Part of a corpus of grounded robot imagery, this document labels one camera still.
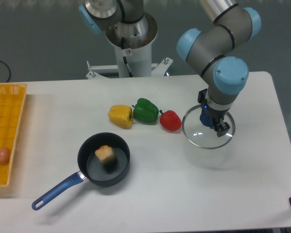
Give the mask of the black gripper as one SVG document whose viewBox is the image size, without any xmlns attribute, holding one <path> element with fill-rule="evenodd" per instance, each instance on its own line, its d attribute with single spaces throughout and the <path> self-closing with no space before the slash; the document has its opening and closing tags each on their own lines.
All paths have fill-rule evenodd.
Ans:
<svg viewBox="0 0 291 233">
<path fill-rule="evenodd" d="M 207 88 L 199 91 L 198 93 L 198 103 L 205 105 Z M 217 137 L 222 137 L 226 135 L 229 131 L 229 124 L 224 121 L 225 115 L 228 113 L 229 108 L 225 110 L 216 110 L 211 108 L 209 105 L 205 107 L 205 114 L 212 120 L 217 121 L 218 123 L 214 126 L 215 131 L 217 132 Z"/>
</svg>

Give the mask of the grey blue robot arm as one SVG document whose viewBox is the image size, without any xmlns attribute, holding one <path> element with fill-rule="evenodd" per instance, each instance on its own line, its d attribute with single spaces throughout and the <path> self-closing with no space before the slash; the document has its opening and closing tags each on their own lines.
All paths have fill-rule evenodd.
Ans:
<svg viewBox="0 0 291 233">
<path fill-rule="evenodd" d="M 196 28 L 186 31 L 176 50 L 207 83 L 208 88 L 198 95 L 200 121 L 220 137 L 229 131 L 224 117 L 249 75 L 247 64 L 227 53 L 260 31 L 261 18 L 252 8 L 240 8 L 235 0 L 204 0 L 201 4 L 213 28 L 208 32 Z M 115 49 L 121 77 L 150 76 L 151 48 L 158 27 L 144 11 L 143 1 L 87 0 L 79 6 L 79 12 L 93 33 L 105 32 Z"/>
</svg>

